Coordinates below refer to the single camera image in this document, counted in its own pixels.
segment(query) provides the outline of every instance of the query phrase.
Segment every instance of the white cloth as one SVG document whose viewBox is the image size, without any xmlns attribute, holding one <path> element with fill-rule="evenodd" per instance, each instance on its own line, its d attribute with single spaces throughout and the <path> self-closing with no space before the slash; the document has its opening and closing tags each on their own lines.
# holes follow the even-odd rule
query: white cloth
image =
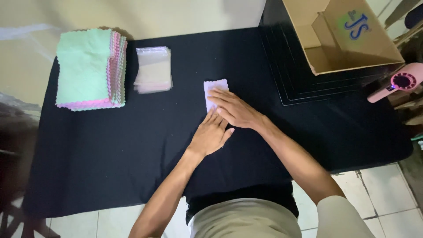
<svg viewBox="0 0 423 238">
<path fill-rule="evenodd" d="M 357 210 L 343 197 L 321 200 L 317 211 L 317 238 L 374 238 Z M 274 202 L 253 198 L 206 207 L 190 220 L 188 228 L 191 238 L 301 238 L 292 212 Z"/>
</svg>

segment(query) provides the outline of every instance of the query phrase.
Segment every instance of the printed logo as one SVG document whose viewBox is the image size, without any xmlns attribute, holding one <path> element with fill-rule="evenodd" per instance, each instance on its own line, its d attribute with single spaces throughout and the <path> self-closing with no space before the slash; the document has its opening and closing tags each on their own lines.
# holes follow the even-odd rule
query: printed logo
<svg viewBox="0 0 423 238">
<path fill-rule="evenodd" d="M 371 31 L 369 25 L 367 24 L 367 16 L 363 13 L 358 19 L 356 19 L 355 14 L 355 10 L 349 11 L 348 16 L 352 22 L 346 22 L 344 24 L 344 29 L 350 30 L 349 37 L 354 41 L 360 37 L 363 31 Z"/>
</svg>

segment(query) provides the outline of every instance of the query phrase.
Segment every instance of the black tablecloth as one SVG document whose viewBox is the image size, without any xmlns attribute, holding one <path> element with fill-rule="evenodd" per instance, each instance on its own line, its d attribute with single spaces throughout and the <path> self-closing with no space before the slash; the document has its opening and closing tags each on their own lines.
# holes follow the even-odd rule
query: black tablecloth
<svg viewBox="0 0 423 238">
<path fill-rule="evenodd" d="M 174 87 L 133 90 L 136 47 L 172 50 Z M 300 143 L 333 172 L 407 157 L 411 142 L 387 100 L 355 92 L 334 100 L 282 106 L 257 28 L 128 42 L 126 105 L 72 112 L 55 106 L 54 61 L 23 207 L 55 217 L 146 203 L 188 146 L 206 114 L 203 82 L 226 78 L 229 89 Z M 236 128 L 225 146 L 194 171 L 188 197 L 290 179 L 253 130 Z"/>
</svg>

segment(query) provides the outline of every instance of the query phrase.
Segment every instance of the pink handheld fan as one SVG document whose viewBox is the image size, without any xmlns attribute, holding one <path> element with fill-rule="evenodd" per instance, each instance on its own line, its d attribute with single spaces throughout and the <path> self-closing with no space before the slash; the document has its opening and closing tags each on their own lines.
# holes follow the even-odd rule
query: pink handheld fan
<svg viewBox="0 0 423 238">
<path fill-rule="evenodd" d="M 369 102 L 377 102 L 397 90 L 410 91 L 423 82 L 423 64 L 411 63 L 391 77 L 391 85 L 381 88 L 367 97 Z"/>
</svg>

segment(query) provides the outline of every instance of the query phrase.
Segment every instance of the clear plastic bag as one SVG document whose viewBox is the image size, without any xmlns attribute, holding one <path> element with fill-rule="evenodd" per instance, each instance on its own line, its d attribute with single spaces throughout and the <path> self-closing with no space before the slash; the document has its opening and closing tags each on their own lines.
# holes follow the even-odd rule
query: clear plastic bag
<svg viewBox="0 0 423 238">
<path fill-rule="evenodd" d="M 170 49 L 166 46 L 136 48 L 138 74 L 134 89 L 139 94 L 168 91 L 173 87 L 170 72 Z"/>
</svg>

